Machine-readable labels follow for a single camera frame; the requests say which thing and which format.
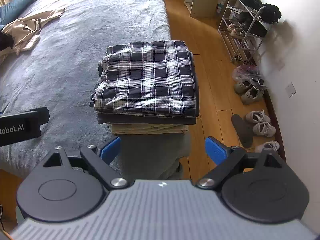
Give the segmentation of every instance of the folded dark cloth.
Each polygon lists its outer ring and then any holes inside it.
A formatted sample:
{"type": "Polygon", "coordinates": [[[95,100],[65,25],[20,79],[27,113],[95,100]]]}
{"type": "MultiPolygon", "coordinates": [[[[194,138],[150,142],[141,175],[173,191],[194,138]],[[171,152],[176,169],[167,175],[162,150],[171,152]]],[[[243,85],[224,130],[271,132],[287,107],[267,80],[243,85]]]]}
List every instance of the folded dark cloth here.
{"type": "Polygon", "coordinates": [[[157,123],[157,124],[196,124],[196,118],[172,117],[159,118],[156,116],[136,116],[129,114],[97,113],[98,124],[103,123],[157,123]]]}
{"type": "Polygon", "coordinates": [[[169,119],[199,115],[192,54],[183,41],[111,46],[98,65],[102,74],[90,102],[98,113],[169,119]]]}

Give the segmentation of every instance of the black shoe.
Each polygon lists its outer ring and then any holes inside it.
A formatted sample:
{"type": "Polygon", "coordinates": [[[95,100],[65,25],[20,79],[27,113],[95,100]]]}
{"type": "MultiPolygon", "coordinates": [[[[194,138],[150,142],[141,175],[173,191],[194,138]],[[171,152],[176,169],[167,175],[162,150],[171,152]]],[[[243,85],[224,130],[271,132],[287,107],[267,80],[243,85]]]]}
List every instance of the black shoe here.
{"type": "MultiPolygon", "coordinates": [[[[252,23],[252,20],[245,21],[244,23],[241,24],[242,29],[244,29],[246,32],[249,30],[249,27],[252,23]]],[[[264,37],[267,34],[266,28],[261,24],[259,21],[255,21],[251,30],[250,34],[254,34],[260,37],[264,37]]]]}
{"type": "Polygon", "coordinates": [[[262,7],[262,2],[260,0],[240,0],[244,5],[249,6],[252,9],[259,11],[262,7]]]}
{"type": "Polygon", "coordinates": [[[253,21],[252,16],[248,12],[241,12],[240,14],[235,14],[236,15],[236,20],[239,23],[244,23],[246,21],[253,21]]]}

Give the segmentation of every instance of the folded plaid fabric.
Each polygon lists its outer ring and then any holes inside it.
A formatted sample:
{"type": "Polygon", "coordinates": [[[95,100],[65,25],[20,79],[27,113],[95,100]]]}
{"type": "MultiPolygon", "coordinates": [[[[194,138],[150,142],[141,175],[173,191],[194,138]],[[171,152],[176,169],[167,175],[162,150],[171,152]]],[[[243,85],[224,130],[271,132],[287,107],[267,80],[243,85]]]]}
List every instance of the folded plaid fabric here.
{"type": "Polygon", "coordinates": [[[98,113],[196,117],[198,89],[183,41],[107,47],[90,106],[98,113]]]}

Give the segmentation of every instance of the gray blanket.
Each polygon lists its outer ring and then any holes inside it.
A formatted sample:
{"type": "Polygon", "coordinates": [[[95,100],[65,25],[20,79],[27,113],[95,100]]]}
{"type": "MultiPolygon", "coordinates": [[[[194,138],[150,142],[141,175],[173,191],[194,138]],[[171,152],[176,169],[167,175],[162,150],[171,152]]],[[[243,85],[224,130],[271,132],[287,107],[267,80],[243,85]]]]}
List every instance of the gray blanket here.
{"type": "MultiPolygon", "coordinates": [[[[41,137],[0,148],[0,168],[21,177],[56,145],[73,152],[111,137],[110,126],[99,125],[89,107],[107,46],[170,39],[164,0],[37,0],[23,16],[57,8],[66,11],[44,26],[36,46],[0,65],[0,111],[50,111],[41,137]]],[[[189,143],[188,134],[123,136],[113,167],[129,177],[156,179],[188,155],[189,143]]]]}

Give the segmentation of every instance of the shoe rack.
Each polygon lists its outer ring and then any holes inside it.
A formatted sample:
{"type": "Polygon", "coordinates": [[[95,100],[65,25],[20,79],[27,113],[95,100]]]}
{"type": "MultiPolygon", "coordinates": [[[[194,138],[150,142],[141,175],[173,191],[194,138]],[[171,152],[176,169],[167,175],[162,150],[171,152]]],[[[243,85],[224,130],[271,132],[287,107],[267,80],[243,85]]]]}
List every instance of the shoe rack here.
{"type": "Polygon", "coordinates": [[[257,50],[260,48],[265,38],[251,33],[254,22],[259,21],[263,23],[267,31],[270,30],[272,24],[264,22],[260,17],[261,12],[265,8],[265,6],[262,6],[257,14],[254,14],[251,11],[251,8],[245,6],[240,0],[236,0],[236,5],[231,5],[231,1],[233,0],[228,1],[226,10],[222,16],[222,20],[218,28],[218,32],[221,35],[225,46],[227,47],[231,62],[244,60],[250,61],[257,50]],[[249,12],[251,17],[253,18],[248,31],[245,31],[243,29],[241,30],[240,35],[243,36],[242,39],[231,36],[230,31],[227,29],[231,23],[238,23],[235,15],[239,14],[241,11],[249,12]]]}

